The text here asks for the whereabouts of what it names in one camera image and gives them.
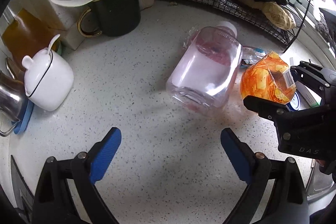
white bottle cap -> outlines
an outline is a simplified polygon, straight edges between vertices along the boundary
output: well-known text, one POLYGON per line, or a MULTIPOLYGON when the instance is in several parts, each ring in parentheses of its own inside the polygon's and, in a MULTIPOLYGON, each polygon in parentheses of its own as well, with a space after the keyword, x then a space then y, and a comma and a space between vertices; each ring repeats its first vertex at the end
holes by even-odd
POLYGON ((237 38, 238 32, 237 32, 236 27, 232 23, 230 23, 228 21, 220 21, 220 22, 218 22, 217 26, 223 26, 223 27, 229 28, 235 34, 235 38, 237 38))

white ceramic jar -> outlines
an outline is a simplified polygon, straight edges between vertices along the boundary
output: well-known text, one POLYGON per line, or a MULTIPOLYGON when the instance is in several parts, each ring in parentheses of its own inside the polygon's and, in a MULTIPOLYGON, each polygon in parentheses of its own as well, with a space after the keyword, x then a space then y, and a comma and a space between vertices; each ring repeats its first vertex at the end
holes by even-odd
POLYGON ((70 65, 50 50, 58 37, 56 35, 49 48, 40 50, 33 58, 26 55, 22 59, 22 65, 26 69, 26 95, 34 104, 47 111, 53 111, 61 105, 74 82, 70 65))

barcode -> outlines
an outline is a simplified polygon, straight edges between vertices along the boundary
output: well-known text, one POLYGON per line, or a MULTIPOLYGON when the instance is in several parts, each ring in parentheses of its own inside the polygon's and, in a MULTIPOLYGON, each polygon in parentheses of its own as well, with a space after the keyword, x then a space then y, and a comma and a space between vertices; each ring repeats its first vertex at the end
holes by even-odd
POLYGON ((282 73, 282 75, 283 75, 283 78, 285 79, 287 88, 294 85, 294 79, 293 79, 290 69, 287 69, 285 72, 282 73))

dark green mug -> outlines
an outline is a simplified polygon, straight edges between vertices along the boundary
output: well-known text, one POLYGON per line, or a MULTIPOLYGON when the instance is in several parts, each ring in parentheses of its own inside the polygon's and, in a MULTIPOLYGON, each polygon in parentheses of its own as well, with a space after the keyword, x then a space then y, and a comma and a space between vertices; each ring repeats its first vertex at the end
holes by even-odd
POLYGON ((139 0, 94 0, 78 19, 77 28, 81 35, 94 37, 100 34, 121 36, 134 30, 140 22, 139 0), (82 30, 84 17, 92 12, 98 29, 87 32, 82 30))

bottle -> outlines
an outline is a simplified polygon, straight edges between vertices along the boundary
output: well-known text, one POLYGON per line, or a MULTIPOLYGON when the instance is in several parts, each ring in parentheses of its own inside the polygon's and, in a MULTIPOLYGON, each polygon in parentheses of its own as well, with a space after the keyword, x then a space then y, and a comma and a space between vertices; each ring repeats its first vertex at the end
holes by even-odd
POLYGON ((54 35, 45 23, 15 4, 13 7, 5 8, 3 16, 8 26, 1 34, 1 38, 12 53, 13 61, 25 71, 21 64, 23 57, 25 55, 33 57, 38 51, 48 47, 54 35))
POLYGON ((201 29, 169 77, 167 92, 203 115, 220 114, 241 63, 236 37, 237 29, 227 21, 201 29))

